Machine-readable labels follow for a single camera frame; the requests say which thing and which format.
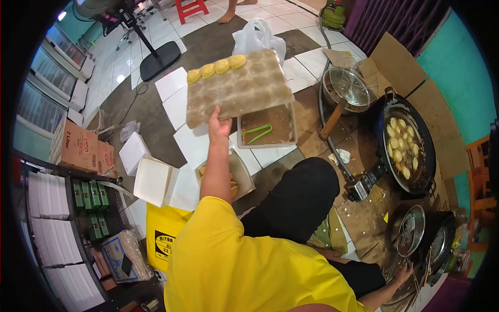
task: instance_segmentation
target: frying pan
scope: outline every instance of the frying pan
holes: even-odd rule
[[[388,172],[395,178],[402,189],[410,194],[430,195],[435,189],[435,171],[437,167],[435,148],[430,132],[418,111],[404,97],[395,93],[392,87],[385,89],[385,95],[378,99],[383,105],[376,125],[376,135],[380,143],[381,161]],[[390,139],[386,126],[390,118],[402,118],[407,125],[414,128],[419,151],[419,167],[416,172],[411,169],[411,178],[406,180],[401,172],[395,168],[395,163],[388,156],[387,145]]]

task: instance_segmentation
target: hand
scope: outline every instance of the hand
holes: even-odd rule
[[[208,135],[210,142],[216,143],[220,139],[228,139],[232,127],[232,118],[219,120],[220,107],[215,106],[215,111],[208,122]]]
[[[412,275],[413,270],[414,269],[412,262],[409,269],[407,269],[407,263],[404,263],[402,265],[402,268],[399,271],[397,271],[395,275],[395,281],[397,281],[399,284],[403,284]]]

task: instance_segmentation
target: white plastic bag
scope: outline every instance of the white plastic bag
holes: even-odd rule
[[[286,42],[284,39],[272,35],[272,31],[266,20],[255,17],[243,29],[234,32],[232,37],[236,42],[232,55],[247,54],[265,48],[273,48],[279,57],[281,67],[284,66]]]

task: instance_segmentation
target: purple curtain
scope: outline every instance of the purple curtain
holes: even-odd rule
[[[387,31],[415,57],[448,8],[448,0],[356,0],[344,35],[369,56]]]

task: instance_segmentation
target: plastic bag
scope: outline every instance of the plastic bag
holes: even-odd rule
[[[132,133],[137,132],[139,133],[140,130],[140,122],[137,122],[137,120],[132,120],[129,121],[125,124],[123,129],[120,131],[120,141],[121,143],[125,143],[128,141]]]
[[[232,55],[247,54],[261,49],[273,48],[279,57],[281,67],[284,66],[286,42],[284,39],[272,35],[272,31],[266,20],[255,17],[243,29],[234,32],[232,37],[236,42]]]

